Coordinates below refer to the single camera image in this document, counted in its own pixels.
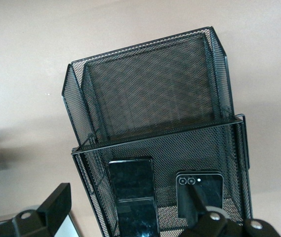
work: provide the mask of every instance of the camera lens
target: camera lens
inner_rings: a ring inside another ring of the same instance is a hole
[[[185,185],[187,183],[186,178],[179,178],[179,183]]]
[[[189,179],[188,179],[188,183],[189,183],[190,185],[193,185],[193,184],[195,183],[195,179],[194,179],[194,178],[189,178]]]

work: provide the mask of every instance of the mesh pattern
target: mesh pattern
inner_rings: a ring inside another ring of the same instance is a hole
[[[93,208],[95,217],[97,218],[97,220],[99,222],[102,234],[104,237],[109,237],[110,235],[108,233],[105,216],[102,213],[102,209],[101,209],[100,204],[96,197],[96,192],[94,191],[91,180],[87,174],[87,170],[84,167],[84,164],[81,159],[81,155],[76,155],[76,156],[74,156],[74,158],[75,158],[77,167],[79,169],[79,172],[81,174],[82,181],[84,182],[85,189],[87,190],[88,197],[90,199],[90,203]]]
[[[233,116],[226,54],[213,28],[71,65],[66,80],[75,78],[80,98],[64,97],[80,145],[87,128],[102,143]],[[84,129],[75,123],[82,116],[72,112],[78,110],[72,103],[85,105]]]
[[[108,163],[114,158],[153,158],[161,236],[177,236],[187,226],[185,220],[177,218],[175,174],[178,170],[219,170],[224,176],[224,210],[236,222],[249,218],[250,212],[244,211],[250,206],[247,179],[241,175],[245,171],[244,153],[239,148],[243,144],[241,124],[210,126],[115,146],[94,146],[93,150],[83,152],[111,232],[118,231],[108,172]]]
[[[91,134],[93,134],[94,131],[90,124],[90,118],[88,117],[88,110],[82,91],[79,87],[73,67],[70,64],[67,69],[62,97],[68,115],[71,118],[71,124],[79,145],[82,145],[89,137],[91,137]]]

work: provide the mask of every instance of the phone screen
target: phone screen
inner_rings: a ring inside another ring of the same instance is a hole
[[[151,158],[109,163],[122,237],[158,237],[158,215]]]
[[[223,177],[221,175],[195,175],[195,188],[206,206],[223,208]]]

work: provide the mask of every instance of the black mesh organizer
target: black mesh organizer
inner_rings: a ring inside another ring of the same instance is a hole
[[[224,210],[250,218],[244,116],[234,116],[227,57],[212,27],[69,64],[62,92],[73,150],[103,236],[120,236],[108,163],[151,156],[161,236],[178,236],[175,174],[216,169]]]

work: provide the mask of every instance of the mesh panel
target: mesh panel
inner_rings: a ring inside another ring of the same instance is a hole
[[[93,208],[95,217],[97,218],[97,220],[99,222],[99,226],[102,231],[102,234],[104,237],[109,237],[110,235],[108,233],[105,216],[103,215],[102,210],[100,208],[100,204],[96,197],[96,192],[95,192],[95,190],[92,186],[91,180],[87,174],[87,170],[84,167],[84,164],[81,159],[81,155],[75,156],[75,162],[76,162],[79,172],[81,174],[82,181],[84,182],[85,189],[87,190],[91,206]]]
[[[98,142],[233,116],[226,55],[212,28],[81,59],[72,66],[84,97],[79,102],[88,114],[86,127]],[[68,101],[69,111],[74,110]],[[70,119],[81,117],[71,113]],[[80,124],[74,130],[81,133]],[[86,142],[77,137],[80,145]]]
[[[82,145],[93,134],[93,130],[84,97],[71,65],[67,69],[62,96],[79,145]]]
[[[216,169],[224,176],[224,210],[231,219],[241,222],[249,218],[249,193],[244,169],[244,153],[238,147],[242,136],[236,135],[241,122],[222,126],[194,129],[115,146],[106,146],[83,152],[91,172],[95,192],[100,197],[107,221],[113,233],[117,232],[115,197],[112,193],[108,163],[114,158],[151,156],[154,162],[159,226],[161,236],[177,236],[187,224],[177,218],[175,174],[183,169]]]

